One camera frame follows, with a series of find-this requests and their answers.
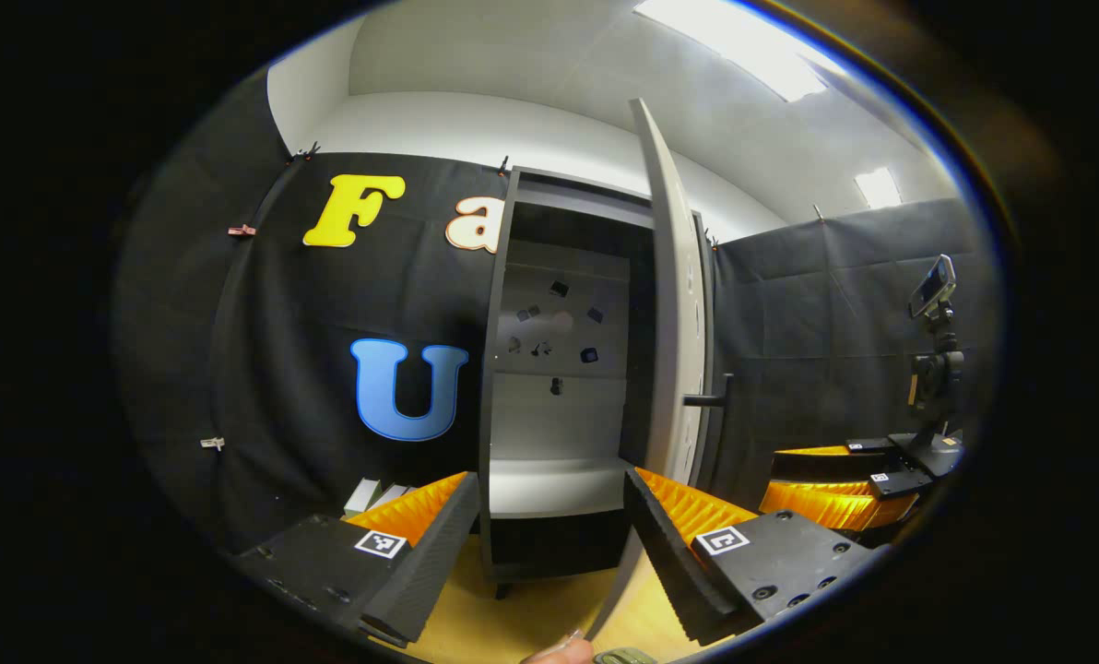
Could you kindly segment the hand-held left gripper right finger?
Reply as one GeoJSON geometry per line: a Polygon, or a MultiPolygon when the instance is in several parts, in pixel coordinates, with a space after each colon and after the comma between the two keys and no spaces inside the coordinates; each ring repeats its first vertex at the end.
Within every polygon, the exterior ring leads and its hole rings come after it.
{"type": "Polygon", "coordinates": [[[793,510],[756,516],[637,467],[625,472],[622,505],[684,634],[701,646],[786,621],[887,554],[793,510]]]}

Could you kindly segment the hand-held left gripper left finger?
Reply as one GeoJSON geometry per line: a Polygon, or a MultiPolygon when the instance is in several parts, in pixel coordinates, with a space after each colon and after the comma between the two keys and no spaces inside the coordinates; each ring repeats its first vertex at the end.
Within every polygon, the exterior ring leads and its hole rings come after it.
{"type": "Polygon", "coordinates": [[[479,514],[464,471],[351,518],[308,516],[230,562],[335,634],[417,642],[479,514]]]}

